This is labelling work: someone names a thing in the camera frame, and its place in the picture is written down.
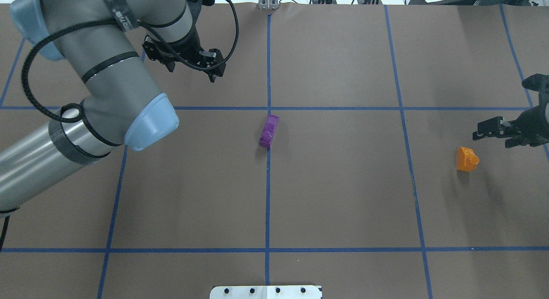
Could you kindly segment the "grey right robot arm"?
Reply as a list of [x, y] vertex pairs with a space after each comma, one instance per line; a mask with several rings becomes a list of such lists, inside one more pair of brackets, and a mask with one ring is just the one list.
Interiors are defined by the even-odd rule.
[[539, 105], [520, 113], [513, 121], [496, 116], [478, 123], [472, 140], [505, 139], [505, 147], [537, 147], [549, 142], [548, 94], [539, 93]]

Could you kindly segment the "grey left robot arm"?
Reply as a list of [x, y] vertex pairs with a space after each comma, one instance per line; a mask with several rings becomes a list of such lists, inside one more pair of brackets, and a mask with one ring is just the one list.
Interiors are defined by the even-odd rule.
[[[141, 151], [179, 126], [175, 109], [126, 33], [145, 28], [143, 48], [173, 71], [205, 72], [213, 82], [226, 59], [200, 45], [196, 22], [215, 0], [15, 0], [10, 17], [33, 49], [21, 69], [26, 98], [49, 122], [1, 152], [1, 216], [76, 171], [127, 145]], [[30, 88], [37, 55], [67, 60], [90, 95], [57, 111]]]

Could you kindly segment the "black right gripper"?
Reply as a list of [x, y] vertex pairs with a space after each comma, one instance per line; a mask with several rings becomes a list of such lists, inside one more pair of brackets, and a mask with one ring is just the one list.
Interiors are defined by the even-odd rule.
[[545, 108], [536, 106], [524, 111], [520, 116], [503, 124], [504, 118], [496, 116], [479, 122], [472, 140], [484, 138], [505, 138], [505, 147], [537, 147], [549, 142], [549, 125]]

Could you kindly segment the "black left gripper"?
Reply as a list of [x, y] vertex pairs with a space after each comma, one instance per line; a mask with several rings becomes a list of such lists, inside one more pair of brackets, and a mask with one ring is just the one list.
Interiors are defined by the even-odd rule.
[[146, 35], [142, 43], [147, 57], [166, 66], [169, 72], [175, 70], [177, 62], [186, 61], [192, 69], [206, 68], [204, 73], [208, 75], [211, 83], [214, 83], [217, 77], [224, 75], [226, 63], [221, 51], [217, 48], [209, 50], [202, 48], [197, 33], [191, 33], [190, 36], [178, 42], [169, 43], [169, 45], [181, 59], [177, 59], [161, 41], [157, 41], [150, 35]]

